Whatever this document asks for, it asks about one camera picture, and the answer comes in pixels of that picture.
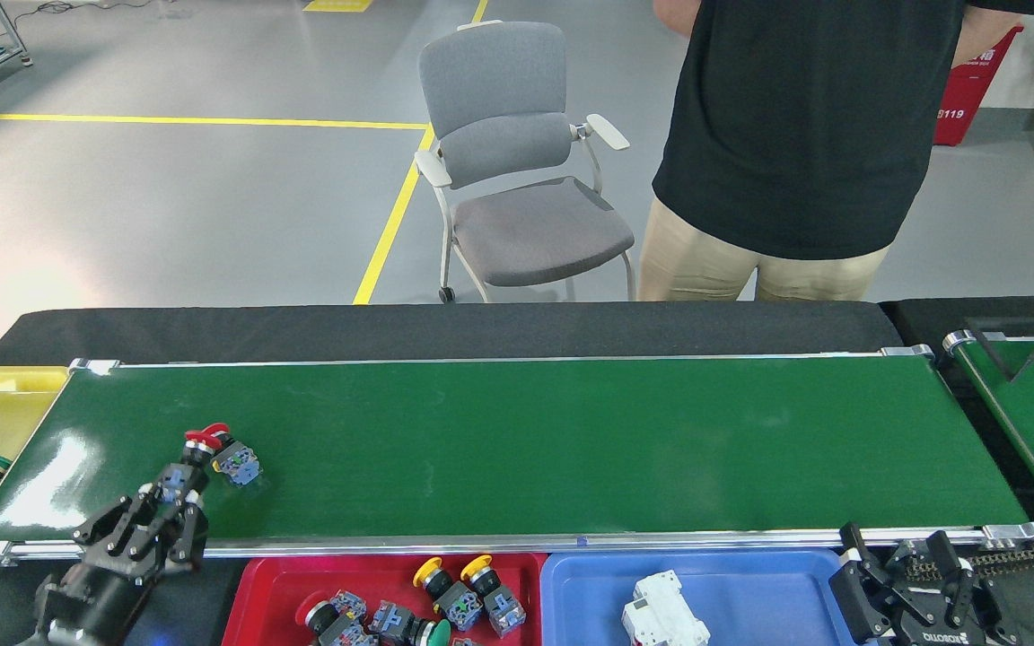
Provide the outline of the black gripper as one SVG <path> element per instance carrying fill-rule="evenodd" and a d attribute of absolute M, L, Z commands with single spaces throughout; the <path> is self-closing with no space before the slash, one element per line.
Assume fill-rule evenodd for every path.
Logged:
<path fill-rule="evenodd" d="M 931 625 L 927 614 L 872 555 L 856 523 L 846 523 L 838 535 L 845 551 L 840 568 L 829 578 L 829 586 L 855 642 L 866 643 L 887 633 L 894 634 L 894 645 L 1009 642 L 987 581 L 982 581 L 968 561 L 960 559 L 947 532 L 939 530 L 927 537 L 927 551 L 941 576 L 939 605 L 933 609 Z"/>
<path fill-rule="evenodd" d="M 122 645 L 163 574 L 201 564 L 208 482 L 203 467 L 172 463 L 79 524 L 78 545 L 104 549 L 86 549 L 61 580 L 45 577 L 25 645 Z"/>

